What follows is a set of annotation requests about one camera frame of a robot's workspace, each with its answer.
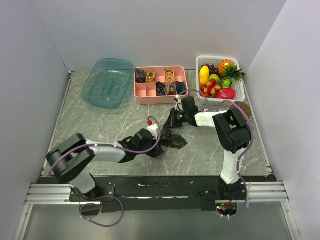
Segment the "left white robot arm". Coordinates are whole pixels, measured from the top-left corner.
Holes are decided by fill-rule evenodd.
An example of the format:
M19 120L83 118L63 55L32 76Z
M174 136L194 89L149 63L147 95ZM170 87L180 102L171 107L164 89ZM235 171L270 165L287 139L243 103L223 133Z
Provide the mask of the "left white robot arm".
M93 175L85 170L89 163L124 164L138 155L156 158L164 153L160 146L161 132L153 124L113 144L90 141L77 133L47 153L48 174L54 173L59 184L70 184L82 199L93 201L101 191Z

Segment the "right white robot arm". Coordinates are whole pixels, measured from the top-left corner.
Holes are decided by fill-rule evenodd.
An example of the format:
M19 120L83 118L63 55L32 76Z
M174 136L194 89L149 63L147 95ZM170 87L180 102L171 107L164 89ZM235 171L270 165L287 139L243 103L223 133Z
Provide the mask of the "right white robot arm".
M226 200L236 193L246 193L248 189L241 176L241 163L253 138L247 116L236 106L225 111L200 111L192 96L179 99L177 95L175 101L176 107L170 110L161 130L161 145L176 149L184 147L187 144L184 138L171 133L171 129L181 128L184 123L193 127L215 128L224 149L218 193Z

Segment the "dark patterned necktie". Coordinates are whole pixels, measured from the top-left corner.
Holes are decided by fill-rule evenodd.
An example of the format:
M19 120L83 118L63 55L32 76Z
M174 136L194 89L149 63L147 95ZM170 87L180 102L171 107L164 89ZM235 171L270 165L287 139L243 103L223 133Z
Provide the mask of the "dark patterned necktie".
M172 134L171 130L168 128L163 128L161 130L160 145L162 147L180 150L187 144L188 142L183 138L182 135Z

